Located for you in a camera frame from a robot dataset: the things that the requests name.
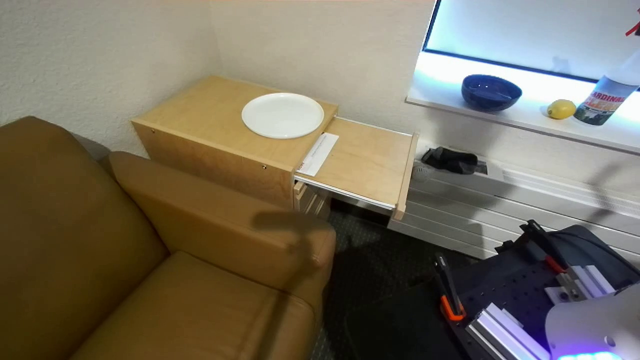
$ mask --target white paper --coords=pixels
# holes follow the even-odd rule
[[[302,164],[298,168],[298,172],[309,176],[316,176],[327,156],[329,156],[329,152],[331,152],[335,142],[338,141],[338,137],[338,135],[328,133],[320,135],[314,146],[302,161]]]

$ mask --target lemon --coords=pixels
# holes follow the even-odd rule
[[[569,100],[556,100],[547,108],[547,115],[553,119],[566,119],[575,113],[575,104]]]

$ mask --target window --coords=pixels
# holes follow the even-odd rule
[[[595,81],[640,48],[637,0],[438,0],[423,51]]]

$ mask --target bottle label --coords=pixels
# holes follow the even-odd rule
[[[638,86],[621,84],[603,76],[573,117],[587,124],[602,125],[637,89]]]

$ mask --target brown leather armchair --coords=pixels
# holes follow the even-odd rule
[[[308,356],[326,222],[124,152],[101,167],[34,117],[0,147],[1,358]]]

